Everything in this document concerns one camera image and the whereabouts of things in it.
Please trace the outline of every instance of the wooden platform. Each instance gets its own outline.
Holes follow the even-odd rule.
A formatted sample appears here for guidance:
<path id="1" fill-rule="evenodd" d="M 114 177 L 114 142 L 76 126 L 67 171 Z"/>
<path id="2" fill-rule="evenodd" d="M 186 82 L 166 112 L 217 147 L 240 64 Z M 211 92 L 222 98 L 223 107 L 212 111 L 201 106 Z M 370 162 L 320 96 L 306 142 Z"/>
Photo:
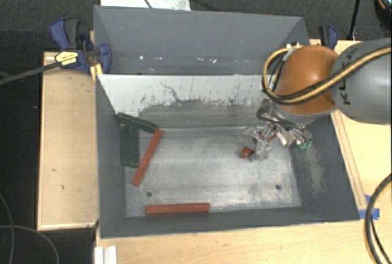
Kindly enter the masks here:
<path id="1" fill-rule="evenodd" d="M 340 41 L 341 52 L 351 43 Z M 45 55 L 53 62 L 53 54 Z M 356 123 L 333 115 L 356 203 L 365 208 L 391 171 L 390 126 Z M 94 83 L 74 70 L 44 73 L 37 227 L 39 230 L 92 227 L 98 220 Z M 392 254 L 391 188 L 377 206 L 376 222 Z M 98 246 L 117 246 L 118 263 L 371 263 L 363 221 L 260 228 L 139 238 L 97 238 Z"/>

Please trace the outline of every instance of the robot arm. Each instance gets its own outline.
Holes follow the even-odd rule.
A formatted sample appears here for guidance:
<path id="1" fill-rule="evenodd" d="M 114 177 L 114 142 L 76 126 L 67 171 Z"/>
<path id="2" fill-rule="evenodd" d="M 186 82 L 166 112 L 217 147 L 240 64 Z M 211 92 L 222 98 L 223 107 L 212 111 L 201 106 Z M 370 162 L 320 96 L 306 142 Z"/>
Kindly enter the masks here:
<path id="1" fill-rule="evenodd" d="M 267 75 L 273 65 L 271 82 Z M 254 155 L 243 154 L 253 158 L 268 157 L 274 137 L 285 146 L 296 141 L 300 148 L 310 147 L 306 125 L 336 109 L 356 121 L 390 124 L 390 40 L 358 43 L 340 56 L 322 46 L 281 49 L 266 60 L 262 85 L 268 98 L 257 117 L 267 122 L 265 129 L 243 131 L 246 149 Z"/>
<path id="2" fill-rule="evenodd" d="M 356 121 L 391 122 L 389 39 L 358 43 L 340 56 L 321 46 L 301 47 L 286 60 L 275 91 L 266 85 L 267 71 L 264 91 L 288 121 L 307 124 L 338 108 Z"/>

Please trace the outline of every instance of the red block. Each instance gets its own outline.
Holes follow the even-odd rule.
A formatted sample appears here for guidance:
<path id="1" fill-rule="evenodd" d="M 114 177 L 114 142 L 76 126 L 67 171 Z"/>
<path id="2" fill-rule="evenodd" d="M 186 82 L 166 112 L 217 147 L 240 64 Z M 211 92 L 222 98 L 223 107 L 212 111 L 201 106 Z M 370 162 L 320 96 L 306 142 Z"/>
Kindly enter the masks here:
<path id="1" fill-rule="evenodd" d="M 156 148 L 158 147 L 160 138 L 162 138 L 162 134 L 163 134 L 163 132 L 161 130 L 159 130 L 159 129 L 155 130 L 155 133 L 154 133 L 153 137 L 151 138 L 151 141 L 149 142 L 147 150 L 139 163 L 139 166 L 137 168 L 135 176 L 132 179 L 131 183 L 134 186 L 138 187 L 140 185 L 141 180 L 143 179 L 143 176 L 147 170 L 148 164 L 149 164 L 151 158 L 153 157 Z"/>
<path id="2" fill-rule="evenodd" d="M 209 210 L 209 203 L 148 205 L 145 209 L 146 215 L 201 214 Z"/>

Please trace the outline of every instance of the black floor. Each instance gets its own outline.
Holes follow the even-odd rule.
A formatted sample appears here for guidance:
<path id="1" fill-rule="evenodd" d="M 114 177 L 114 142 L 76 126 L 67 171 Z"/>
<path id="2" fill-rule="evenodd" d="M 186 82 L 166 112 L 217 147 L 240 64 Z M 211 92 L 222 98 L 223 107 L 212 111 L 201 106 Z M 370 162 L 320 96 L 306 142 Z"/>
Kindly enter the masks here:
<path id="1" fill-rule="evenodd" d="M 305 19 L 309 35 L 318 25 L 333 25 L 345 38 L 355 0 L 191 0 L 194 10 L 296 15 Z M 45 49 L 56 48 L 48 25 L 57 18 L 79 18 L 81 30 L 92 29 L 92 5 L 99 0 L 0 0 L 0 71 L 16 74 L 40 66 Z M 390 20 L 383 24 L 374 0 L 361 0 L 356 38 L 390 37 Z M 0 193 L 15 225 L 35 227 L 40 130 L 40 77 L 0 87 Z M 0 226 L 8 225 L 0 204 Z M 14 263 L 55 263 L 40 237 L 15 229 Z M 92 230 L 49 233 L 61 263 L 92 263 Z M 0 227 L 0 263 L 9 262 L 10 230 Z"/>

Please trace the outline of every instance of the small red object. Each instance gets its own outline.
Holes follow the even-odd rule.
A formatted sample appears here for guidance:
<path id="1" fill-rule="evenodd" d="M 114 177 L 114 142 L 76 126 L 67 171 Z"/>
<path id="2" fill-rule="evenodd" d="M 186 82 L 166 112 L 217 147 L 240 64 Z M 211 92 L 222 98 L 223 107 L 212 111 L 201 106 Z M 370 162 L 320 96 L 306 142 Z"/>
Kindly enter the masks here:
<path id="1" fill-rule="evenodd" d="M 268 139 L 267 139 L 267 142 L 271 142 L 272 140 L 274 140 L 276 138 L 276 134 L 272 134 L 272 136 L 270 136 Z"/>
<path id="2" fill-rule="evenodd" d="M 140 185 L 141 180 L 143 179 L 143 176 L 147 170 L 148 164 L 149 164 L 151 158 L 153 157 L 156 148 L 158 147 L 160 138 L 162 138 L 162 134 L 163 134 L 163 132 L 161 130 L 159 130 L 159 129 L 155 130 L 155 133 L 154 133 L 153 137 L 151 138 L 151 141 L 149 142 L 147 150 L 139 163 L 139 167 L 137 168 L 135 176 L 131 181 L 131 183 L 134 186 L 138 187 Z"/>
<path id="3" fill-rule="evenodd" d="M 169 215 L 169 214 L 201 214 L 208 213 L 209 203 L 186 203 L 186 204 L 162 204 L 147 205 L 146 215 Z"/>
<path id="4" fill-rule="evenodd" d="M 248 148 L 247 146 L 245 146 L 242 150 L 241 150 L 241 157 L 247 159 L 249 156 L 251 156 L 253 153 L 255 153 L 255 151 L 253 149 Z"/>

